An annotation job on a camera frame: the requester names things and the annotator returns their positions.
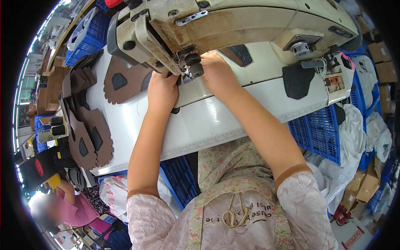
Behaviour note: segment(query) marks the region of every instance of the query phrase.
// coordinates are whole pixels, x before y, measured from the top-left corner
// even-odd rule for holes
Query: floral apron
[[[225,226],[235,228],[248,221],[249,207],[243,208],[242,192],[259,192],[270,203],[265,207],[263,220],[274,220],[275,236],[279,249],[294,249],[290,227],[278,198],[274,194],[272,172],[248,137],[199,151],[198,182],[202,193],[194,202],[189,231],[188,248],[200,250],[203,229],[204,206],[221,194],[232,193],[229,209],[222,215]],[[239,199],[242,218],[235,219],[231,206]]]

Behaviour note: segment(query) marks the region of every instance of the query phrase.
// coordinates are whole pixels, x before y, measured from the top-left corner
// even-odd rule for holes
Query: hand
[[[229,64],[218,53],[212,50],[200,57],[204,85],[218,99],[224,101],[232,91],[242,88]]]
[[[147,89],[148,111],[157,115],[169,115],[178,98],[178,87],[175,84],[179,76],[167,75],[153,71]]]

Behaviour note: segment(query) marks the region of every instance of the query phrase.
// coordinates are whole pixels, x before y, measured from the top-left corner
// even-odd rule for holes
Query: woman's right hand
[[[233,92],[242,88],[229,64],[218,53],[212,50],[200,57],[204,85],[218,99],[224,102]]]

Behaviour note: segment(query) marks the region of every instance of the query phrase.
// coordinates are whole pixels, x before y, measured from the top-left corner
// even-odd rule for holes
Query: red circular logo
[[[43,177],[43,168],[38,159],[35,160],[35,166],[36,166],[36,171],[38,172],[38,174],[41,177]]]

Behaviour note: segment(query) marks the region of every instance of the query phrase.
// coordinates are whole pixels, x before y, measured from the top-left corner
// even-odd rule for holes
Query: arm
[[[204,85],[239,120],[276,180],[289,168],[306,161],[290,132],[247,90],[225,60],[212,51],[201,55]]]
[[[66,182],[65,180],[61,180],[60,184],[56,187],[57,192],[65,192],[65,199],[71,204],[75,205],[75,190],[74,187]]]
[[[167,73],[152,74],[147,92],[149,106],[128,165],[128,198],[133,194],[159,197],[161,143],[168,117],[178,98],[177,79],[174,75],[167,77]]]

